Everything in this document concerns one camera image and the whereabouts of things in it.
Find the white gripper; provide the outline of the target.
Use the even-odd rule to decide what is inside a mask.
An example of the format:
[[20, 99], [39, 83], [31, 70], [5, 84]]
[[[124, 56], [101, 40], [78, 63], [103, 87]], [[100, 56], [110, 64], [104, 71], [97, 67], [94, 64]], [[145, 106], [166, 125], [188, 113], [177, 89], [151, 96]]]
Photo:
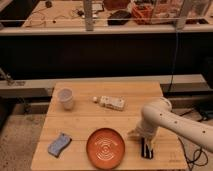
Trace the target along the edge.
[[154, 148], [154, 137], [157, 132], [157, 127], [151, 125], [148, 122], [140, 121], [137, 123], [136, 127], [127, 133], [129, 138], [139, 139], [145, 138], [145, 143], [148, 149]]

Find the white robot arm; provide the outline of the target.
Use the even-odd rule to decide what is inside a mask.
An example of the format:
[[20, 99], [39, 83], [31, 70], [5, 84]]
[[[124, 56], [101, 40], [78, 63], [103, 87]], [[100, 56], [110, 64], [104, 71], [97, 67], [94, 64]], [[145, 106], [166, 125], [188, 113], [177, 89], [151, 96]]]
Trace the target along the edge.
[[172, 113], [172, 104], [164, 97], [146, 103], [142, 107], [141, 120], [128, 133], [128, 137], [152, 141], [159, 127], [168, 129], [213, 153], [213, 126]]

